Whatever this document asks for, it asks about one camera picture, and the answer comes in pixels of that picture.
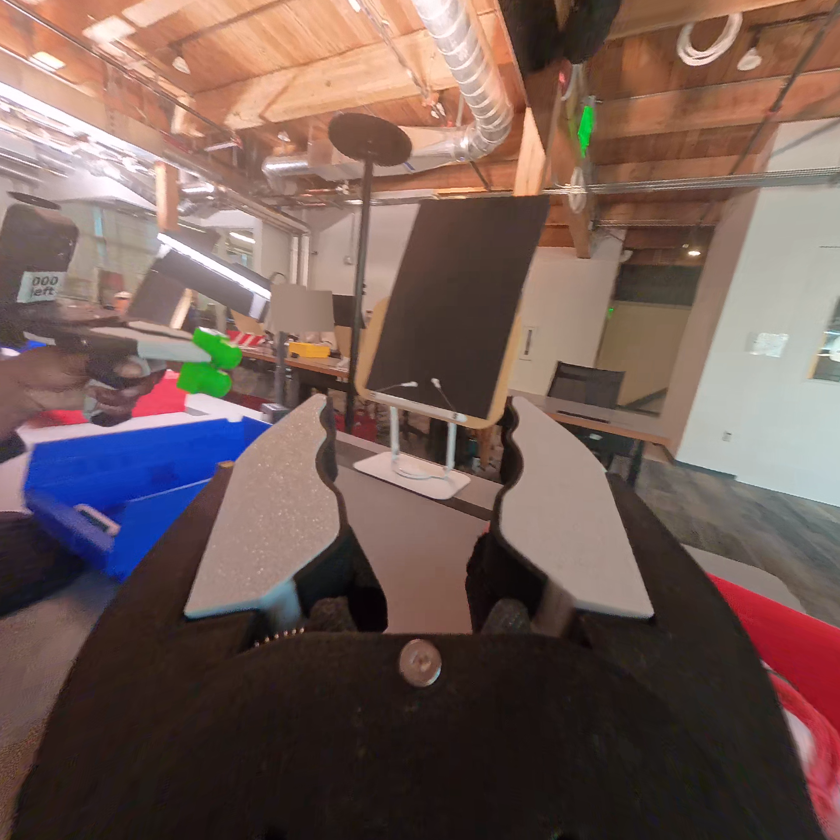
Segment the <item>grey shade table lamp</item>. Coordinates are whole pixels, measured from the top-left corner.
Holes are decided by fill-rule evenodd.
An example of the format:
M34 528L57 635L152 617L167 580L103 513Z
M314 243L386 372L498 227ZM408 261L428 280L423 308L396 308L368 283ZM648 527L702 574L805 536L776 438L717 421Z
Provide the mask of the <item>grey shade table lamp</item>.
M275 282L271 289L266 330L275 345L276 401L283 408L287 402L287 341L325 343L324 335L334 334L333 294L329 290L311 290L287 282Z

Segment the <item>blue plastic bin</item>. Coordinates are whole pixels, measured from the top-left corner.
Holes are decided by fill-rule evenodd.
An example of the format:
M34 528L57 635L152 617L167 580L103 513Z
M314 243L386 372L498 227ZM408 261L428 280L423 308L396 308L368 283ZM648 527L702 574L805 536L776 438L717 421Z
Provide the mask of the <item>blue plastic bin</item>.
M249 417L219 418L37 444L24 503L62 546L124 581L217 466L268 428Z

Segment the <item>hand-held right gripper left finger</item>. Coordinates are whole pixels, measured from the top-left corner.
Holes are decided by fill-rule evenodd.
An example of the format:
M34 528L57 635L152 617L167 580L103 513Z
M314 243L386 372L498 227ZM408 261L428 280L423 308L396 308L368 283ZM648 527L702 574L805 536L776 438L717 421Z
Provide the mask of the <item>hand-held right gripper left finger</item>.
M331 400L316 394L237 458L184 606L191 620L254 611L272 632L301 627L342 586L319 566L347 531L329 450Z

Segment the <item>black flat panel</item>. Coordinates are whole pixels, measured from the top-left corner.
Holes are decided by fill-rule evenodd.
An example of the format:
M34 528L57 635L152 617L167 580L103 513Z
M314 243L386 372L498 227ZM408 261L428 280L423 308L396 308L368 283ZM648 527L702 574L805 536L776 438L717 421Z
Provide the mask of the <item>black flat panel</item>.
M504 412L547 194L419 204L390 297L364 334L366 400L480 429Z

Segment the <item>red plastic bin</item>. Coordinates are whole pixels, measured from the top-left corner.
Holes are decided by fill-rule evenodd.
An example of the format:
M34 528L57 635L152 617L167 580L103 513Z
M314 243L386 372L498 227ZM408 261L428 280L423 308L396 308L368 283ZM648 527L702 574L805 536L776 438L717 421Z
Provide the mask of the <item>red plastic bin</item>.
M828 838L839 837L839 630L714 574L760 655Z

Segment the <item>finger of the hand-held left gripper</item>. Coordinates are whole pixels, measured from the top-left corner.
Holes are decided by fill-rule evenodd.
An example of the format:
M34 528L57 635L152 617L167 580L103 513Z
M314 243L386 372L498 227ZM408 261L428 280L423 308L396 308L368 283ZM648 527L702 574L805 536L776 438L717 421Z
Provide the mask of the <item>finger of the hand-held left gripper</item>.
M135 355L145 361L209 363L211 355L181 330L143 321L126 324L136 342Z

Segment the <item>wood-edged grey desk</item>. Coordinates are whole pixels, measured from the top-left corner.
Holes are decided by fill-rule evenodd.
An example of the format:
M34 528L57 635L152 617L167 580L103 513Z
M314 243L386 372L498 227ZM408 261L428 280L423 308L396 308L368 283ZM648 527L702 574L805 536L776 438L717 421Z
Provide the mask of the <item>wood-edged grey desk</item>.
M615 456L628 458L625 480L632 488L636 488L642 471L645 445L665 448L670 445L663 424L655 416L547 395L509 391L510 400L517 396L536 406L555 422L573 429L574 435L587 447L594 445L593 454L598 459L606 457L606 469L611 468Z

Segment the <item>red plastic tray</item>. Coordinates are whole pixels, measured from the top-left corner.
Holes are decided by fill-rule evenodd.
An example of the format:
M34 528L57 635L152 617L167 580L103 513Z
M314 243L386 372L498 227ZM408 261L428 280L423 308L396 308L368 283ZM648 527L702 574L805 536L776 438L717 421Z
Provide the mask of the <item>red plastic tray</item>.
M184 412L187 393L176 386L177 378L177 374L173 371L166 372L151 392L139 398L132 410L131 418ZM29 421L29 425L31 427L57 427L90 422L82 411L50 410L37 415Z

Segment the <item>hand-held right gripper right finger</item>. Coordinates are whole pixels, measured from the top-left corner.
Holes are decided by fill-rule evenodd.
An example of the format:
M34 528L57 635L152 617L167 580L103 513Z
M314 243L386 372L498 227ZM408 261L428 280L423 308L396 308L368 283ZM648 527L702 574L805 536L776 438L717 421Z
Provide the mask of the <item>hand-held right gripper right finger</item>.
M560 637L577 612L648 622L655 610L603 466L525 397L509 407L513 476L490 530L539 578L532 629Z

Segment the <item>LED panel light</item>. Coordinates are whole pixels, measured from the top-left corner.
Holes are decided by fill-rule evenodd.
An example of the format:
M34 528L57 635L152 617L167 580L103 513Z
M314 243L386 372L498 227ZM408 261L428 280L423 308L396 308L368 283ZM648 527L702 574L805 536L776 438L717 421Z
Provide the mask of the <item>LED panel light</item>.
M199 250L174 232L157 234L159 249L134 292L127 320L183 329L195 296L264 322L270 309L267 279Z

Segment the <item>large green building block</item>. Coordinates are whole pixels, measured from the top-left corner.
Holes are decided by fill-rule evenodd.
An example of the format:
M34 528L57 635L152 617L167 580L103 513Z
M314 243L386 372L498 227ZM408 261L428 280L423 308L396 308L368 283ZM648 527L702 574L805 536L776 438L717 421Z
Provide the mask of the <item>large green building block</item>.
M230 373L243 360L242 349L225 333L207 328L197 328L192 334L192 342L208 360L182 363L176 387L187 394L224 399L233 386Z

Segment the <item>person's left hand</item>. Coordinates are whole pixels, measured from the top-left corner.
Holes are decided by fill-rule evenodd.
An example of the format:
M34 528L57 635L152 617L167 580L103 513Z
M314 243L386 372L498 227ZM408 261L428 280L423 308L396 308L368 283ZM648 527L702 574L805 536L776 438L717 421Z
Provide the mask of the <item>person's left hand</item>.
M150 393L164 371L141 376L142 367L123 360L114 370L129 380L117 391L91 385L89 353L71 353L44 347L21 353L1 363L1 437L8 438L30 419L47 411L81 410L90 398L100 417L130 419L136 403Z

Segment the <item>wall logo window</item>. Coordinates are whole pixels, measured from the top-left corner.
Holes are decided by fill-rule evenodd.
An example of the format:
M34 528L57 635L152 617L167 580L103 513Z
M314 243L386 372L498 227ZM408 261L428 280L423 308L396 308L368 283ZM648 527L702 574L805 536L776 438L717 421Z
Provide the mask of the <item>wall logo window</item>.
M824 344L817 352L810 378L819 382L839 383L839 331L828 329Z

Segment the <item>black mesh pad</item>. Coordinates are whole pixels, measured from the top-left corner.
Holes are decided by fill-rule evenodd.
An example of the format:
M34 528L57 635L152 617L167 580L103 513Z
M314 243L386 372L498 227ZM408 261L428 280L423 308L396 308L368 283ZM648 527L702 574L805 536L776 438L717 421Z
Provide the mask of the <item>black mesh pad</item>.
M34 517L1 513L1 618L40 602L93 571L50 536Z

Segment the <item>silver ribbed flexible duct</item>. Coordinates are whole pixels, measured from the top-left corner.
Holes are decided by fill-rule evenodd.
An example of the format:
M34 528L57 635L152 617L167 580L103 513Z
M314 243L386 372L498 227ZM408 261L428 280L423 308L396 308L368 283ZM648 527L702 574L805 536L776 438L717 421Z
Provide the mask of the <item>silver ribbed flexible duct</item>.
M478 161L508 138L514 116L484 29L465 2L414 1L413 5L473 117L428 151L444 154L452 162Z

